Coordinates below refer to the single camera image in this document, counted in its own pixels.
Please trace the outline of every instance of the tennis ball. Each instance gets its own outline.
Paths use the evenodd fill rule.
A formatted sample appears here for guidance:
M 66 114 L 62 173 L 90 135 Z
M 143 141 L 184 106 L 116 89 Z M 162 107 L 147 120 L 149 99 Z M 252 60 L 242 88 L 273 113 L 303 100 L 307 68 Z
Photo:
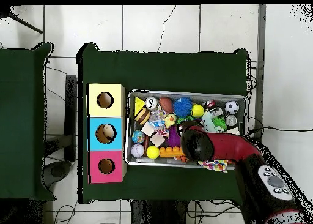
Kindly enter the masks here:
M 204 114 L 204 108 L 199 104 L 194 104 L 193 108 L 191 109 L 191 115 L 193 117 L 202 117 Z
M 160 154 L 160 150 L 156 146 L 150 146 L 147 148 L 147 156 L 150 159 L 156 159 Z

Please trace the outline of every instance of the purple ball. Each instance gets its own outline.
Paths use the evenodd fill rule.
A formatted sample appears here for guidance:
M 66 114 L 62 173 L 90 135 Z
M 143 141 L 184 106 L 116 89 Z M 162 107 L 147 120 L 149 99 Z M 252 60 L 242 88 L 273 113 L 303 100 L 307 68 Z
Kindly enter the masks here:
M 180 147 L 180 137 L 176 132 L 176 125 L 169 128 L 169 138 L 167 143 L 170 147 Z

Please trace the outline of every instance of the rubber duck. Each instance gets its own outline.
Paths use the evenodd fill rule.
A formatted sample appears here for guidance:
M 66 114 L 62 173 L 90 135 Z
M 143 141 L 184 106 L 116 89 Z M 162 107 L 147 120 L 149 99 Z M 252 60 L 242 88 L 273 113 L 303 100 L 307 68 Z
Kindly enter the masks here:
M 166 127 L 166 128 L 169 128 L 171 125 L 174 125 L 176 120 L 177 120 L 176 115 L 174 115 L 174 114 L 172 114 L 172 113 L 169 114 L 169 115 L 167 115 L 167 116 L 164 118 L 165 127 Z

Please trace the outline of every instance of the orange toy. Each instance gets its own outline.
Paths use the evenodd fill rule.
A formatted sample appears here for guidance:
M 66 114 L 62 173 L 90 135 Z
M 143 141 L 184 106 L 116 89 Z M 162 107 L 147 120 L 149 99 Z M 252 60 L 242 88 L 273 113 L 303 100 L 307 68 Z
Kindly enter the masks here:
M 161 147 L 160 148 L 160 157 L 180 157 L 184 155 L 182 148 L 180 147 Z

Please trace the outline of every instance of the circular hole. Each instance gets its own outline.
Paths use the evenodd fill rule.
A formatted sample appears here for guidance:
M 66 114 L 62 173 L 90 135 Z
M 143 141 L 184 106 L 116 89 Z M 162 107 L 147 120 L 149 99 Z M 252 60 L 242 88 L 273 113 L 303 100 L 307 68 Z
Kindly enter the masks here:
M 116 130 L 111 124 L 101 124 L 96 132 L 95 136 L 102 144 L 112 143 L 116 137 Z
M 103 174 L 111 174 L 115 169 L 115 165 L 112 159 L 102 159 L 99 162 L 98 168 Z
M 100 108 L 108 109 L 113 105 L 113 96 L 109 92 L 102 92 L 97 97 L 97 104 Z

